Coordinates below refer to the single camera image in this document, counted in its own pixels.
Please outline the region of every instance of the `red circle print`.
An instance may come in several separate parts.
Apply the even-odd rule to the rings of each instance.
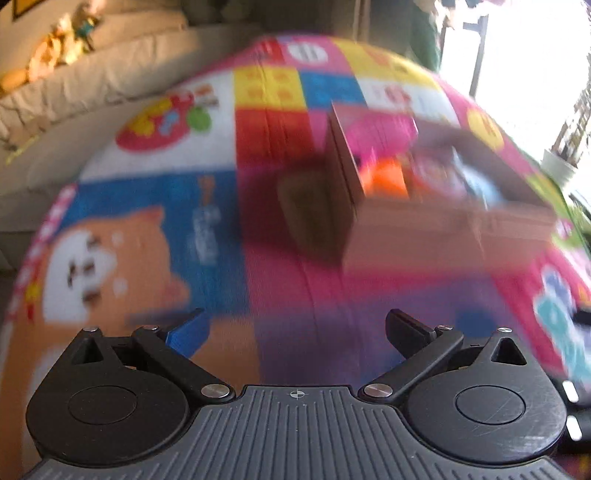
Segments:
[[[170,147],[189,134],[186,121],[193,106],[193,94],[180,92],[165,97],[147,108],[117,136],[117,145],[132,152]]]

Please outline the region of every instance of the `open box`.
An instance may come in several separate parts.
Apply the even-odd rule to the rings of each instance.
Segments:
[[[454,146],[506,202],[366,196],[345,131],[365,107],[333,105],[327,134],[335,242],[345,270],[477,271],[527,265],[549,243],[554,210],[471,132],[416,118],[415,148]]]

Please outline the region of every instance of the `blue square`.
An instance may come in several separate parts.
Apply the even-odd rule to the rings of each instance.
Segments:
[[[355,77],[300,72],[300,81],[309,109],[328,110],[332,102],[365,105],[365,98]]]

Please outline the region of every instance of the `metal screw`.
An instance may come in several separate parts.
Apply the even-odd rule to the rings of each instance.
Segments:
[[[212,383],[205,385],[205,387],[201,389],[201,393],[207,398],[224,398],[230,394],[230,389],[226,385]]]
[[[390,385],[386,385],[383,383],[370,383],[366,385],[363,389],[363,393],[365,393],[368,397],[373,398],[386,398],[394,393],[392,387]]]

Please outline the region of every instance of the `ribbed plastic surface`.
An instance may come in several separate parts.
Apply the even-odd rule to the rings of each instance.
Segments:
[[[31,480],[553,480],[547,459],[475,468],[426,448],[396,410],[363,403],[346,387],[248,387],[227,405],[203,408],[167,450],[134,465],[85,469],[55,460]]]

